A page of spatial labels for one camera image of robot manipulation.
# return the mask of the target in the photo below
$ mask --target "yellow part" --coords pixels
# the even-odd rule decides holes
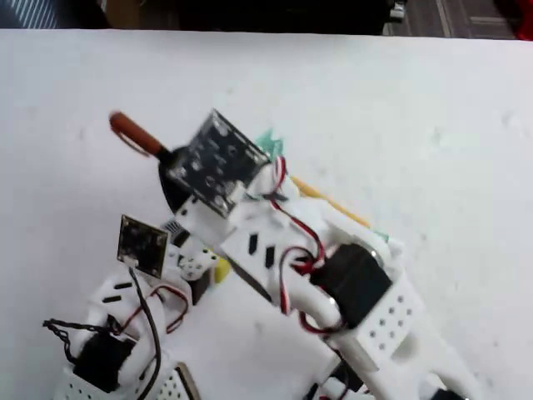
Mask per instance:
[[[300,189],[300,192],[302,194],[308,196],[309,198],[323,198],[328,203],[330,203],[331,206],[333,208],[335,208],[337,211],[340,211],[341,213],[343,213],[347,217],[353,219],[354,221],[356,221],[357,223],[360,223],[361,225],[364,225],[367,228],[370,227],[370,223],[368,223],[366,220],[364,220],[361,217],[358,217],[353,212],[349,212],[343,206],[341,206],[338,202],[334,202],[329,197],[327,197],[327,196],[323,195],[322,193],[318,192],[315,188],[313,188],[313,187],[307,185],[306,183],[304,183],[302,180],[298,179],[297,177],[291,177],[291,179],[294,182],[294,184],[298,186],[298,189]]]
[[[232,266],[230,263],[224,258],[220,257],[218,259],[218,264],[215,267],[215,283],[222,282],[231,269]]]

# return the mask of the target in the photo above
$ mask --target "green object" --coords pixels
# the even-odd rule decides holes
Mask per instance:
[[[390,238],[389,235],[383,232],[379,232],[379,231],[373,231],[373,232],[377,235],[380,235],[383,238],[383,240],[385,240],[385,243],[389,243],[389,238]]]
[[[273,133],[274,129],[270,128],[256,140],[256,145],[268,155],[270,161],[283,155],[283,139],[272,140]]]

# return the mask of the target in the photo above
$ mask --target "white table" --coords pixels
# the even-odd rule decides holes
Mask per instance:
[[[445,337],[494,398],[533,393],[533,47],[194,32],[0,32],[0,392],[47,398],[40,327],[81,320],[121,213],[169,212],[121,109],[169,147],[211,107],[286,139],[291,173],[403,238]],[[176,332],[205,399],[293,398],[329,351],[232,275]]]

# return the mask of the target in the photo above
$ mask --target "black circuit board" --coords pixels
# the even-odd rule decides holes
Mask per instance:
[[[137,269],[161,278],[168,232],[122,215],[118,238],[117,259],[126,256],[138,261]]]
[[[248,188],[267,163],[259,147],[213,110],[168,177],[226,218],[237,203],[234,191]]]

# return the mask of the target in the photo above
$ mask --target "orange handle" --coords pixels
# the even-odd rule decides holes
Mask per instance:
[[[129,147],[133,148],[143,156],[153,155],[157,156],[161,150],[166,150],[162,144],[159,143],[150,133],[139,127],[129,117],[122,112],[113,112],[109,116],[109,123],[111,124],[111,130],[116,133]],[[143,151],[134,147],[125,138],[130,139]]]

